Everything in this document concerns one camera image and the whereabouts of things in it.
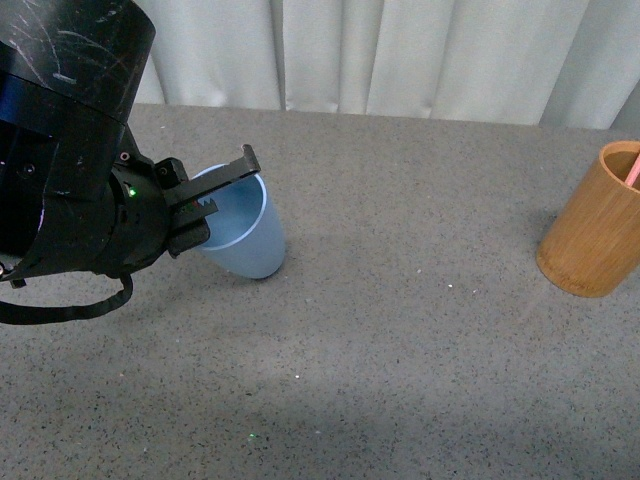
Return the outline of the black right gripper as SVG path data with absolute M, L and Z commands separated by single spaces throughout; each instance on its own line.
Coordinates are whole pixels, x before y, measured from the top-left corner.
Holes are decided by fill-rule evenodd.
M 203 198 L 261 171 L 254 149 L 191 180 L 142 156 L 129 130 L 90 136 L 9 128 L 9 279 L 89 271 L 118 278 L 210 237 Z

